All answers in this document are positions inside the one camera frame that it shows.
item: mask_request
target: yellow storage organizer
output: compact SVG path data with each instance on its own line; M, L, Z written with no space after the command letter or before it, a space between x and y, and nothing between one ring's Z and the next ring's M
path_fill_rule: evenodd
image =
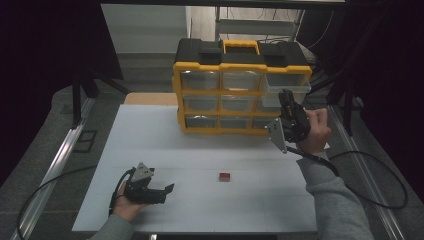
M280 115L278 92L302 103L311 89L309 67L295 42L207 42L181 39L172 84L184 132L265 135Z

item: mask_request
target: small red block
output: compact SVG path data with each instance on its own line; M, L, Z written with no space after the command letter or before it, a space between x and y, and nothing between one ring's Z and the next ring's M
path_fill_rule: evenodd
M220 182L229 182L231 175L229 173L219 173Z

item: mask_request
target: human hand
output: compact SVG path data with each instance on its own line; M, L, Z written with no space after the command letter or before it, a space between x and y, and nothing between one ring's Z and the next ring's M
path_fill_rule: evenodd
M331 129L327 126L327 109L305 110L305 113L309 118L311 130L308 137L298 143L298 147L309 154L320 153L324 151L325 144L331 135Z
M147 207L149 204L136 204L128 200L128 198L124 196L126 182L127 181L124 181L118 190L115 206L113 207L113 214L123 218L127 222L131 222L140 210Z

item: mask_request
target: gray sleeve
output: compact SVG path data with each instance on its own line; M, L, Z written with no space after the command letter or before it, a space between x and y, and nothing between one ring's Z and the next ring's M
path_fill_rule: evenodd
M317 155L328 160L324 152ZM306 191L315 199L320 240L374 239L361 202L346 188L343 179L308 158L297 163L306 180Z
M129 240L133 233L133 225L112 214L102 228L89 240Z

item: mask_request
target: white tabletop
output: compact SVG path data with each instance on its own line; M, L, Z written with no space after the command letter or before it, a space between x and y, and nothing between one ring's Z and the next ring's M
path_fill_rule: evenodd
M139 162L156 169L149 188L175 187L165 204L143 209L136 231L316 231L297 159L266 136L185 134L175 106L121 105L73 231L100 229L119 178ZM220 172L230 173L230 182L220 182Z

